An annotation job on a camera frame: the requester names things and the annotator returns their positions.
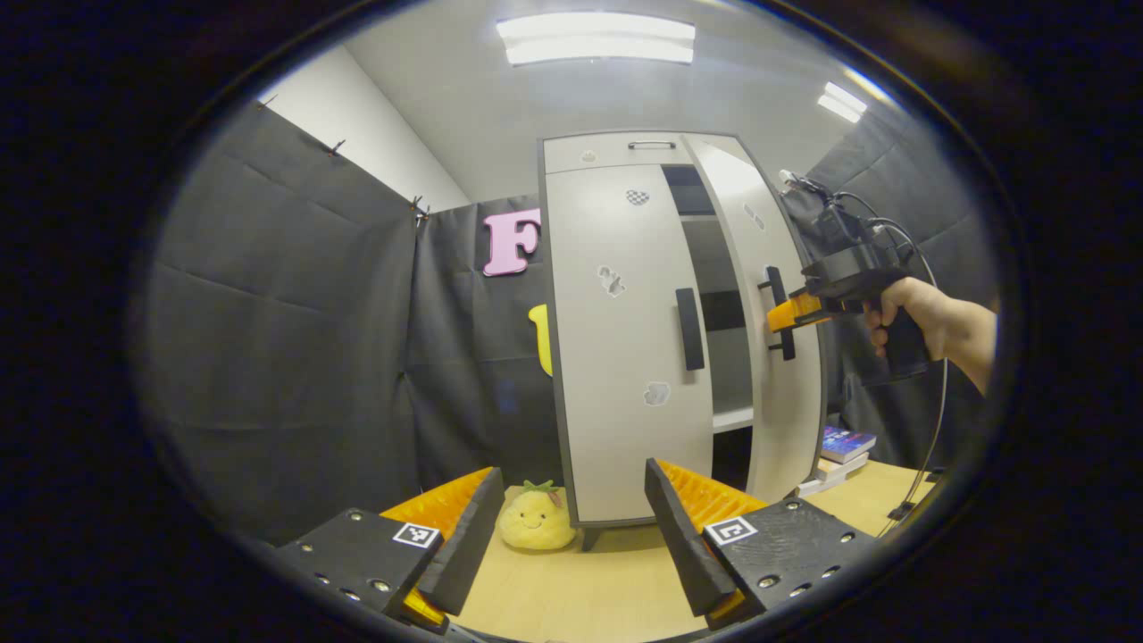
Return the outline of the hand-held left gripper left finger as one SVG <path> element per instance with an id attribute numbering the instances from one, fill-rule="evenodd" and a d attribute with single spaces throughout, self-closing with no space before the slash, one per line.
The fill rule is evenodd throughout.
<path id="1" fill-rule="evenodd" d="M 347 508 L 275 556 L 336 601 L 443 632 L 463 610 L 503 501 L 501 469 L 486 467 L 387 511 Z"/>

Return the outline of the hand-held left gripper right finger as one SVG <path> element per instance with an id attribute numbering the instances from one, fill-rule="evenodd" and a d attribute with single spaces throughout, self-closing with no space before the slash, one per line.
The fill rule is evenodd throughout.
<path id="1" fill-rule="evenodd" d="M 646 460 L 644 491 L 690 610 L 710 630 L 792 611 L 877 542 L 802 497 L 767 504 L 658 457 Z"/>

